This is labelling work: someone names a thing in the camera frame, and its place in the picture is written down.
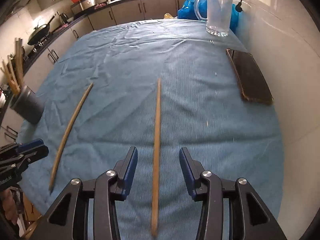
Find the operator hand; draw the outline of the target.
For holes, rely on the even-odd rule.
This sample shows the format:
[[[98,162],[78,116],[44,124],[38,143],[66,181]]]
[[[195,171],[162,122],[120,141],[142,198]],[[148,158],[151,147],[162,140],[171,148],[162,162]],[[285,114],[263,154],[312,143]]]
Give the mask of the operator hand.
[[[18,220],[18,213],[17,213],[16,204],[10,189],[6,189],[1,192],[1,202],[2,202],[6,219],[8,221],[11,221],[13,225],[16,225]]]

